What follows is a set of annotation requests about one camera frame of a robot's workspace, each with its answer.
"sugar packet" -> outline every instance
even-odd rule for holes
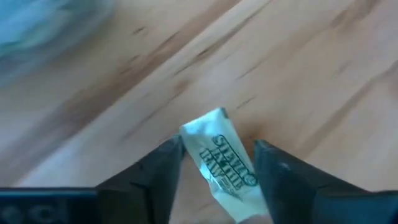
[[[236,222],[268,214],[250,158],[224,108],[184,124],[180,135],[211,194]]]

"light wood surface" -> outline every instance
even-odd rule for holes
[[[398,189],[398,1],[119,0],[94,35],[0,88],[0,185],[94,186],[224,106],[368,190]],[[192,160],[172,223],[231,223]]]

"blurry object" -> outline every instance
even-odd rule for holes
[[[112,8],[113,0],[2,0],[0,85],[76,44]]]
[[[253,165],[224,108],[184,124],[180,135],[211,194],[237,223],[268,214]]]

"green logo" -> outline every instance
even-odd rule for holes
[[[256,176],[244,165],[223,135],[214,136],[211,140],[216,148],[203,150],[200,157],[215,178],[227,178],[235,190],[244,185],[253,187],[258,184]]]

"wooden table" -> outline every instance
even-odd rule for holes
[[[118,0],[92,37],[0,89],[0,184],[94,186],[218,106],[368,190],[398,189],[398,1]],[[229,223],[192,160],[172,223]]]

